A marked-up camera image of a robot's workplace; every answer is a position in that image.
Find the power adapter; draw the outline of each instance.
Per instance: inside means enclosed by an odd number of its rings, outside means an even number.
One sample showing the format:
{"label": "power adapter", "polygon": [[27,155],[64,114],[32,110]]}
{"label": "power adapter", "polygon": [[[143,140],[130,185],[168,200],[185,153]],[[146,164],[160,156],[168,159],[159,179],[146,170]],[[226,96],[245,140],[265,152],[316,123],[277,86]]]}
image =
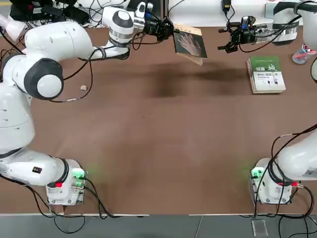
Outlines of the power adapter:
{"label": "power adapter", "polygon": [[222,11],[225,15],[227,15],[227,12],[230,10],[231,0],[222,0]]}
{"label": "power adapter", "polygon": [[85,23],[89,22],[89,14],[85,11],[78,9],[74,6],[68,6],[63,10],[63,13],[66,17],[77,21],[79,24],[84,25]]}

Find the small object on table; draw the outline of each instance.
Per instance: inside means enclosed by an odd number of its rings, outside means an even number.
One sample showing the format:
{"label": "small object on table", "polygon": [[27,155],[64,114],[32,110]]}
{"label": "small object on table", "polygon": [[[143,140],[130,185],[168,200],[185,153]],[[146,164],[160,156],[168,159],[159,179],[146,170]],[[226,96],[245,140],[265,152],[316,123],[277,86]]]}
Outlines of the small object on table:
{"label": "small object on table", "polygon": [[86,85],[81,85],[80,89],[83,90],[83,91],[87,91],[87,86]]}
{"label": "small object on table", "polygon": [[292,58],[295,63],[303,64],[316,53],[317,51],[314,51],[307,45],[302,44],[301,48],[293,55]]}
{"label": "small object on table", "polygon": [[286,90],[277,56],[252,56],[247,66],[253,93],[281,93]]}

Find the gray floor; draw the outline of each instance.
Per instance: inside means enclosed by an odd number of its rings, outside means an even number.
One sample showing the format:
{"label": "gray floor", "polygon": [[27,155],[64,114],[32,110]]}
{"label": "gray floor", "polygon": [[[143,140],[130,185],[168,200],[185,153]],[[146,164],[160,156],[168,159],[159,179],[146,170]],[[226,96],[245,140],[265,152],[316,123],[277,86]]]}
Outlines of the gray floor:
{"label": "gray floor", "polygon": [[[200,216],[149,216],[144,218],[123,217],[100,220],[87,218],[84,228],[71,235],[60,232],[52,219],[40,216],[1,216],[1,238],[252,238],[251,219],[239,216],[203,216],[197,232]],[[57,219],[61,228],[71,231],[81,225],[82,218]],[[278,238],[279,218],[266,218],[268,237]],[[317,230],[308,221],[309,230]],[[283,219],[281,223],[282,238],[291,234],[305,232],[303,220]],[[305,238],[306,235],[294,238]]]}

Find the black cable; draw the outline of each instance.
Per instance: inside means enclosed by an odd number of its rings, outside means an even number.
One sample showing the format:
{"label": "black cable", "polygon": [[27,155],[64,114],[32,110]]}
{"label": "black cable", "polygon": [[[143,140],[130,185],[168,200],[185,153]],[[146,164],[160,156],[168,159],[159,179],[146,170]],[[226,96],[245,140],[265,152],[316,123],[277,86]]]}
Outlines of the black cable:
{"label": "black cable", "polygon": [[315,204],[314,194],[313,194],[313,192],[312,192],[308,187],[306,187],[305,185],[303,186],[303,189],[305,189],[305,190],[309,193],[309,195],[310,195],[310,197],[311,197],[311,204],[310,204],[310,206],[309,206],[308,211],[307,211],[304,215],[301,215],[301,216],[288,216],[288,215],[283,215],[283,217],[286,217],[286,218],[289,218],[289,219],[302,219],[302,218],[308,217],[308,216],[312,213],[313,208],[314,208],[314,204]]}
{"label": "black cable", "polygon": [[230,7],[232,8],[232,10],[233,10],[233,13],[232,13],[232,15],[231,15],[231,17],[230,18],[228,18],[228,16],[227,16],[227,12],[224,14],[225,15],[225,17],[227,18],[227,27],[230,27],[230,20],[231,20],[231,18],[234,16],[234,14],[236,13],[236,11],[234,10],[234,8],[233,8],[233,6],[230,4]]}
{"label": "black cable", "polygon": [[167,16],[169,16],[170,11],[171,11],[174,7],[176,7],[177,5],[179,5],[180,3],[184,2],[184,1],[185,1],[185,0],[181,0],[181,1],[179,1],[177,4],[175,4],[174,6],[172,6],[172,7],[168,10]]}
{"label": "black cable", "polygon": [[94,191],[92,191],[90,188],[88,187],[85,187],[86,190],[88,190],[92,195],[95,196],[95,198],[97,199],[97,202],[98,202],[98,207],[99,207],[99,215],[100,215],[100,218],[101,219],[106,219],[107,217],[102,217],[102,214],[101,214],[101,208],[104,210],[104,212],[107,214],[107,216],[111,217],[111,218],[119,218],[121,216],[115,216],[113,214],[111,214],[104,206],[104,204],[101,202],[99,196],[98,196],[98,192],[97,192],[97,189],[95,187],[95,185],[93,184],[92,181],[90,181],[88,178],[87,178],[87,181],[91,184],[91,186],[93,187]]}
{"label": "black cable", "polygon": [[93,68],[92,68],[92,65],[91,65],[91,61],[88,61],[89,62],[89,67],[90,67],[90,87],[88,89],[88,91],[81,97],[79,98],[76,98],[75,100],[63,100],[63,101],[56,101],[56,100],[49,100],[50,102],[53,102],[53,103],[68,103],[68,102],[74,102],[74,101],[77,101],[77,100],[80,100],[80,99],[83,99],[85,98],[91,91],[91,89],[93,88],[93,83],[94,83],[94,74],[93,74]]}
{"label": "black cable", "polygon": [[[35,191],[31,186],[27,185],[26,183],[17,181],[17,180],[13,180],[13,179],[10,179],[10,178],[6,178],[6,177],[4,177],[4,176],[1,175],[1,174],[0,174],[0,178],[5,179],[5,180],[7,180],[7,181],[9,181],[9,182],[16,183],[16,184],[21,185],[21,186],[25,187],[26,189],[30,190],[30,191],[32,192],[33,196],[34,196],[34,200],[35,200],[35,202],[36,202],[36,206],[37,206],[39,212],[40,212],[44,217],[46,217],[46,218],[54,218],[54,220],[55,220],[56,217],[63,217],[63,218],[85,217],[85,216],[65,216],[65,215],[57,214],[56,212],[54,212],[53,210],[51,210],[51,209],[49,208],[48,204],[44,201],[44,199],[43,199],[43,198],[39,195],[39,193],[38,193],[37,191]],[[54,216],[48,216],[48,215],[46,215],[46,214],[43,213],[43,211],[42,211],[41,208],[40,208],[40,205],[39,205],[39,202],[38,202],[38,200],[37,200],[36,195],[40,198],[40,200],[43,202],[43,204],[51,211],[51,213],[54,214]],[[59,228],[56,223],[55,223],[55,225],[56,225],[56,227],[57,227],[60,231],[66,233],[66,232],[63,231],[61,228]],[[84,222],[84,224],[81,226],[80,229],[74,231],[73,233],[80,231],[80,230],[84,227],[84,225],[85,225],[85,222]]]}
{"label": "black cable", "polygon": [[73,76],[75,76],[76,74],[78,74],[78,73],[86,66],[86,64],[88,64],[88,62],[91,60],[91,58],[92,58],[92,56],[94,55],[94,53],[95,53],[96,51],[98,51],[98,50],[99,50],[99,49],[94,49],[94,51],[93,51],[92,54],[88,57],[88,59],[87,59],[87,60],[84,60],[85,62],[83,63],[83,65],[80,66],[80,68],[79,68],[78,70],[76,70],[73,74],[71,74],[70,76],[64,78],[64,81],[65,81],[65,80],[68,80],[68,79],[70,79],[71,77],[73,77]]}
{"label": "black cable", "polygon": [[267,46],[268,44],[272,43],[277,37],[280,36],[280,34],[282,34],[282,32],[288,27],[288,25],[292,24],[294,21],[298,20],[299,18],[301,18],[302,16],[296,16],[295,18],[293,18],[291,21],[289,21],[282,29],[280,29],[280,32],[272,39],[270,40],[269,42],[265,43],[264,45],[256,48],[256,49],[253,49],[253,50],[250,50],[250,51],[245,51],[241,48],[241,44],[239,44],[239,49],[244,52],[244,53],[251,53],[251,52],[254,52],[254,51],[257,51],[259,49],[262,49],[263,47]]}
{"label": "black cable", "polygon": [[[317,226],[317,223],[314,221],[313,218],[311,218],[310,216],[308,216],[308,218],[311,219],[311,221]],[[308,232],[308,228],[307,228],[306,233],[295,233],[295,234],[290,235],[288,238],[291,238],[291,237],[297,236],[297,235],[307,235],[307,237],[308,237],[308,235],[315,234],[315,233],[317,233],[317,230],[315,230],[314,232]]]}
{"label": "black cable", "polygon": [[142,43],[142,40],[143,40],[143,38],[145,37],[145,33],[144,32],[138,32],[138,33],[136,33],[133,37],[132,37],[132,48],[135,50],[135,51],[137,51],[140,47],[141,47],[141,44],[138,44],[138,46],[137,47],[135,47],[135,45],[136,45],[136,42],[134,42],[135,41],[135,39],[137,39],[137,37],[140,37],[140,35],[142,35],[141,36],[141,40],[140,40],[140,43]]}
{"label": "black cable", "polygon": [[72,231],[72,232],[63,231],[63,230],[57,225],[57,223],[56,223],[56,217],[54,217],[54,224],[55,224],[55,226],[56,226],[61,232],[65,233],[65,234],[74,234],[74,233],[76,233],[76,232],[79,232],[79,231],[84,227],[84,225],[85,225],[85,223],[86,223],[86,217],[85,217],[85,216],[82,216],[82,217],[84,218],[83,224],[81,225],[80,228],[78,228],[77,230]]}
{"label": "black cable", "polygon": [[308,232],[308,225],[307,225],[307,221],[306,221],[306,217],[304,218],[304,222],[305,222],[305,227],[306,227],[306,233],[307,233],[307,238],[309,238],[309,232]]}
{"label": "black cable", "polygon": [[17,46],[15,44],[13,44],[2,32],[3,28],[0,28],[0,34],[2,35],[2,37],[13,47],[15,48],[16,51],[18,51],[21,54],[24,54],[19,48],[17,48]]}
{"label": "black cable", "polygon": [[[284,148],[285,148],[289,143],[291,143],[293,140],[295,140],[297,137],[299,137],[299,136],[302,135],[302,134],[312,132],[312,131],[314,131],[315,129],[317,129],[317,124],[315,124],[315,125],[313,125],[313,126],[307,128],[307,129],[303,130],[303,131],[300,132],[300,133],[288,134],[288,135],[293,135],[293,137],[292,137],[290,140],[288,140],[288,141],[276,152],[276,154],[275,154],[274,156],[271,157],[270,162],[271,162],[271,161],[275,161],[275,159],[277,158],[277,156],[278,156],[278,154],[280,153],[280,151],[281,151],[282,149],[284,149]],[[276,141],[277,141],[279,138],[284,137],[284,136],[285,136],[285,135],[279,136],[279,137],[277,137],[277,138],[274,140],[274,142],[273,142],[273,144],[272,144],[272,148],[271,148],[271,155],[273,154],[273,148],[274,148],[274,145],[275,145]],[[261,179],[260,179],[260,182],[259,182],[259,186],[258,186],[258,189],[257,189],[256,197],[255,197],[255,200],[254,200],[254,205],[255,205],[254,214],[253,214],[252,216],[250,216],[250,217],[252,217],[252,218],[255,218],[255,217],[257,216],[257,201],[258,201],[259,190],[260,190],[260,186],[261,186],[261,184],[262,184],[264,175],[266,174],[266,172],[267,172],[267,170],[268,170],[268,168],[269,168],[269,163],[268,163],[267,167],[265,168],[265,170],[264,170],[264,172],[263,172],[263,174],[262,174],[262,177],[261,177]],[[312,203],[311,203],[311,206],[310,206],[310,208],[309,208],[309,210],[308,210],[307,213],[309,213],[309,211],[312,210],[312,207],[314,206],[314,199],[313,199],[314,195],[313,195],[312,193],[310,193],[310,195],[312,196]]]}

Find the green book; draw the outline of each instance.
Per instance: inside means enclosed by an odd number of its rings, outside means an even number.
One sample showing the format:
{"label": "green book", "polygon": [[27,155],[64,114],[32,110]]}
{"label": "green book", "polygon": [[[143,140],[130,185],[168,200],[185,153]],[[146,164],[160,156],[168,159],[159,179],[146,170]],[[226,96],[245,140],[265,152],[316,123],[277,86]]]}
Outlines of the green book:
{"label": "green book", "polygon": [[252,56],[247,66],[253,93],[281,93],[286,90],[277,56]]}

